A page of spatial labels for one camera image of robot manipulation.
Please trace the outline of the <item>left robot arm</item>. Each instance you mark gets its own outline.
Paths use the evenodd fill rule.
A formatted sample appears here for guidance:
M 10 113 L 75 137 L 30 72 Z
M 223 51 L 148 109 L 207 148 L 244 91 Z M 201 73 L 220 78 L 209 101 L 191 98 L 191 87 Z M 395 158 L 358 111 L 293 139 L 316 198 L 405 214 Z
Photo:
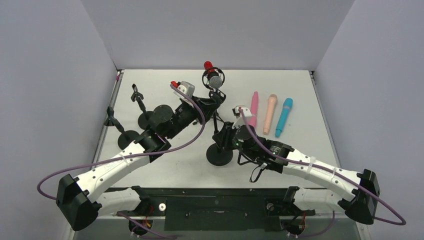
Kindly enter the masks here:
M 138 186 L 111 190 L 112 185 L 134 170 L 146 166 L 165 153 L 173 151 L 169 139 L 174 138 L 192 122 L 204 125 L 221 106 L 211 98 L 182 98 L 173 110 L 168 105 L 157 106 L 149 116 L 146 129 L 112 159 L 98 162 L 95 168 L 59 180 L 56 205 L 74 231 L 92 224 L 97 217 L 120 211 L 143 215 L 149 201 Z

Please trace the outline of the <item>pink microphone black stand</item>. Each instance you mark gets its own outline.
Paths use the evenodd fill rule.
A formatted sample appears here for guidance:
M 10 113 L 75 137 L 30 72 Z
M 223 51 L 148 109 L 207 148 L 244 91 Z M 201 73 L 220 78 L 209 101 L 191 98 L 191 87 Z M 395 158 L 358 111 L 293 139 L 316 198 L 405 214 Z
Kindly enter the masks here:
M 219 133 L 218 131 L 218 108 L 219 106 L 225 101 L 226 95 L 218 90 L 210 90 L 209 91 L 209 97 L 215 101 L 215 103 L 218 105 L 212 115 L 213 118 L 213 126 L 214 126 L 214 132 L 213 135 L 216 135 Z M 233 152 L 230 150 L 225 150 L 222 147 L 222 141 L 217 143 L 213 143 L 209 146 L 209 148 L 206 151 L 206 158 L 208 162 L 214 166 L 222 167 L 227 165 L 233 158 Z

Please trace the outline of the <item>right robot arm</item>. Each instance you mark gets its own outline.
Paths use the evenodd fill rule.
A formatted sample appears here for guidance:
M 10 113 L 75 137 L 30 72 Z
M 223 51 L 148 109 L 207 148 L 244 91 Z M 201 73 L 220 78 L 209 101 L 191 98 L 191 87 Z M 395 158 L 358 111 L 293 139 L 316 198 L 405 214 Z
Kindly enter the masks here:
M 225 122 L 212 139 L 225 151 L 237 150 L 246 163 L 265 170 L 302 178 L 322 190 L 298 186 L 282 199 L 283 209 L 294 214 L 298 210 L 329 210 L 343 212 L 356 222 L 372 225 L 376 217 L 380 187 L 375 172 L 346 170 L 319 161 L 290 145 L 259 137 L 250 125 L 234 127 Z

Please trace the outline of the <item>teal microphone black stand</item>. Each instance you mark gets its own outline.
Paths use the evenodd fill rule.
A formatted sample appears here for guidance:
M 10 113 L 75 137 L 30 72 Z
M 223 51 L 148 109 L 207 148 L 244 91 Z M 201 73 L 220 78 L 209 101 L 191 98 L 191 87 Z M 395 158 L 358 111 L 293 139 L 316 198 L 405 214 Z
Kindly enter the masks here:
M 132 102 L 137 102 L 140 110 L 142 111 L 142 113 L 138 117 L 137 123 L 142 130 L 145 130 L 149 125 L 149 119 L 152 116 L 153 112 L 147 111 L 146 106 L 143 102 L 144 96 L 138 91 L 138 88 L 135 83 L 132 84 L 131 88 L 133 89 L 133 93 L 130 99 Z

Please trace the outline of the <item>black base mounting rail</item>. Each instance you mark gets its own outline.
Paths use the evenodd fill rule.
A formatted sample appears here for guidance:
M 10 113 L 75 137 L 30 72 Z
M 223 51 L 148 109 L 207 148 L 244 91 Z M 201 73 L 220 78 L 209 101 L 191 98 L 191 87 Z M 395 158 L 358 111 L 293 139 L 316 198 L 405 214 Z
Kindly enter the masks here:
M 179 240 L 357 240 L 331 211 L 301 210 L 294 188 L 141 188 L 141 205 L 100 220 L 109 235 Z

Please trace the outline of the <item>black tripod shock-mount stand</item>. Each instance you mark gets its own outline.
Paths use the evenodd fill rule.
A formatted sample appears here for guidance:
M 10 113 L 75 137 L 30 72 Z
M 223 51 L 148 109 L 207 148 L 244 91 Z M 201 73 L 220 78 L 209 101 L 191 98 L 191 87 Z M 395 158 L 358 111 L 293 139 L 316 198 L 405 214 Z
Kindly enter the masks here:
M 202 84 L 209 90 L 208 96 L 211 100 L 211 116 L 214 132 L 217 133 L 217 110 L 226 99 L 226 94 L 220 90 L 220 87 L 224 84 L 226 76 L 222 69 L 213 66 L 210 61 L 206 61 L 203 67 Z

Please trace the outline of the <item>beige microphone black stand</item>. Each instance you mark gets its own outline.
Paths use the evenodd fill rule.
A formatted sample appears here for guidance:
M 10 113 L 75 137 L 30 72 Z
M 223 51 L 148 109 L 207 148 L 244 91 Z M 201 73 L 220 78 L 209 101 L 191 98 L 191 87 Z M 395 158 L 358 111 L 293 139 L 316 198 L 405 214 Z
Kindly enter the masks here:
M 112 106 L 108 106 L 106 109 L 106 119 L 103 125 L 106 127 L 115 127 L 118 130 L 120 136 L 118 137 L 117 145 L 121 150 L 124 150 L 140 134 L 135 130 L 125 130 L 122 124 L 114 117 L 114 113 L 114 108 Z

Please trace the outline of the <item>red mesh microphone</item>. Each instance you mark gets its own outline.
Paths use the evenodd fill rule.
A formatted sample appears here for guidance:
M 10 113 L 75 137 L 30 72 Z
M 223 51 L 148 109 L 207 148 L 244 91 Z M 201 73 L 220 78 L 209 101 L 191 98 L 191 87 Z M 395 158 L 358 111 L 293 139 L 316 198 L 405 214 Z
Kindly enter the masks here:
M 220 68 L 213 66 L 210 61 L 205 61 L 203 67 L 203 85 L 210 90 L 219 89 L 225 81 L 225 74 L 223 71 Z

